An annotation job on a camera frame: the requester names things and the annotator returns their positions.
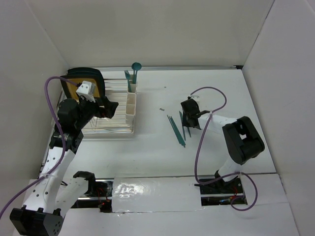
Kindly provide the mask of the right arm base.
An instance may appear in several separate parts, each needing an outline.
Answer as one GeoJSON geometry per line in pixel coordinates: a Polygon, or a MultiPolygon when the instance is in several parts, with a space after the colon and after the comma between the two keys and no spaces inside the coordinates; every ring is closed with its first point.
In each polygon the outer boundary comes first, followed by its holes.
{"type": "Polygon", "coordinates": [[[235,176],[229,182],[219,180],[206,185],[195,183],[194,186],[200,190],[202,206],[230,205],[235,198],[234,205],[247,204],[242,182],[238,176],[235,176]]]}

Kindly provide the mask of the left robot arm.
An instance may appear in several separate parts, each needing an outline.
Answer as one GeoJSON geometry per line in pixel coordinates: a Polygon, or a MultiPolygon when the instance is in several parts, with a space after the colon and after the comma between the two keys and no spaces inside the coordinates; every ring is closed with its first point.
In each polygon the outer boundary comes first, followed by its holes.
{"type": "Polygon", "coordinates": [[[95,175],[77,171],[65,186],[63,177],[82,142],[82,129],[93,118],[112,118],[118,102],[106,96],[89,101],[67,98],[59,104],[55,131],[49,143],[46,163],[40,178],[21,208],[14,208],[10,220],[22,236],[57,236],[66,213],[83,195],[99,193],[95,175]]]}

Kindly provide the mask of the green plastic fork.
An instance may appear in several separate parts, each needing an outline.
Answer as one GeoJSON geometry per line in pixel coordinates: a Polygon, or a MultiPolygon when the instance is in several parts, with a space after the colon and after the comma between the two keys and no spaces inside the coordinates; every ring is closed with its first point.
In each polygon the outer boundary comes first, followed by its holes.
{"type": "Polygon", "coordinates": [[[125,77],[127,79],[128,92],[131,92],[130,73],[128,70],[125,70],[124,74],[125,74],[125,77]]]}
{"type": "Polygon", "coordinates": [[[124,73],[125,73],[126,79],[127,79],[127,80],[130,80],[130,73],[129,73],[129,71],[128,71],[128,70],[125,70],[124,73]]]}

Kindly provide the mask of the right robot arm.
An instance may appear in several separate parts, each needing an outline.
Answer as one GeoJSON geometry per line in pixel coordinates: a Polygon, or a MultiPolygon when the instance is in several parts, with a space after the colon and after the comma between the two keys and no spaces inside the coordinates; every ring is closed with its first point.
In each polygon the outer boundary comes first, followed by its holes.
{"type": "Polygon", "coordinates": [[[192,97],[181,102],[181,106],[184,127],[202,130],[194,163],[196,182],[203,185],[215,182],[217,191],[227,192],[232,186],[232,180],[241,174],[242,166],[265,150],[261,136],[247,116],[227,118],[215,115],[216,110],[201,111],[192,97]],[[223,166],[216,171],[215,181],[201,182],[197,174],[198,160],[207,130],[223,134],[229,156],[223,166]]]}

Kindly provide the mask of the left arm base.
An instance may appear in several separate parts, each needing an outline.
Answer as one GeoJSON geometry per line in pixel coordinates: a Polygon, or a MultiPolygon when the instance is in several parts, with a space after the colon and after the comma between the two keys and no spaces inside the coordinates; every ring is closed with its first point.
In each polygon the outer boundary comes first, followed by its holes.
{"type": "Polygon", "coordinates": [[[78,171],[69,181],[62,181],[55,208],[61,210],[62,216],[71,208],[97,208],[111,213],[112,191],[112,179],[97,179],[93,173],[78,171]]]}

